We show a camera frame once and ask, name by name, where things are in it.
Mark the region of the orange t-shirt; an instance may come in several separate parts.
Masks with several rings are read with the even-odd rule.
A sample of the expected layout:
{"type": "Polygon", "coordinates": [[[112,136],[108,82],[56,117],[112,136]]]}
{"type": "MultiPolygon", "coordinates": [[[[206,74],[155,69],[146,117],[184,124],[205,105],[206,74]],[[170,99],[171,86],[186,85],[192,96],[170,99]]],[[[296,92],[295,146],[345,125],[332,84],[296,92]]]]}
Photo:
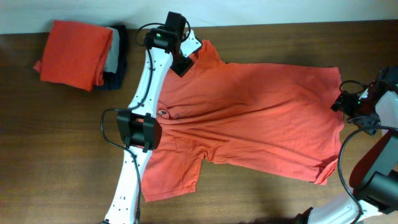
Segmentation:
{"type": "Polygon", "coordinates": [[[202,161],[325,185],[341,147],[336,67],[225,63],[209,41],[193,67],[169,71],[157,105],[162,137],[142,178],[147,202],[196,190],[202,161]]]}

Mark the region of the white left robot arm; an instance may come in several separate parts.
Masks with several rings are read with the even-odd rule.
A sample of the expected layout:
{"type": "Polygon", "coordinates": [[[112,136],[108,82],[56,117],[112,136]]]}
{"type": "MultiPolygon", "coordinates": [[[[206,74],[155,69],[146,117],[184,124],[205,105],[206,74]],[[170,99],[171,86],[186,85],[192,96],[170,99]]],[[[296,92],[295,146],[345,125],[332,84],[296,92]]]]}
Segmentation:
{"type": "Polygon", "coordinates": [[[139,223],[141,182],[162,136],[157,104],[168,71],[184,76],[193,66],[190,54],[201,49],[187,19],[169,12],[164,23],[152,23],[144,36],[145,65],[136,93],[126,109],[117,108],[116,122],[124,152],[115,195],[104,223],[139,223]]]}

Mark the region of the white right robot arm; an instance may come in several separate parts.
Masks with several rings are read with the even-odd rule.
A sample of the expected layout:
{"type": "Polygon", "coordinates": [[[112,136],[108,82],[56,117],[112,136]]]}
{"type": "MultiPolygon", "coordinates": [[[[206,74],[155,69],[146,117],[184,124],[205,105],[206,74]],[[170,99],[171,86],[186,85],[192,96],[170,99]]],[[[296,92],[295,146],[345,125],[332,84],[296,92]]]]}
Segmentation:
{"type": "Polygon", "coordinates": [[[354,167],[345,181],[338,155],[338,175],[345,192],[327,204],[299,213],[297,224],[359,223],[366,218],[397,210],[397,67],[384,67],[370,84],[362,84],[356,93],[340,91],[333,111],[348,116],[358,127],[343,142],[345,148],[357,134],[365,132],[382,137],[354,167]]]}

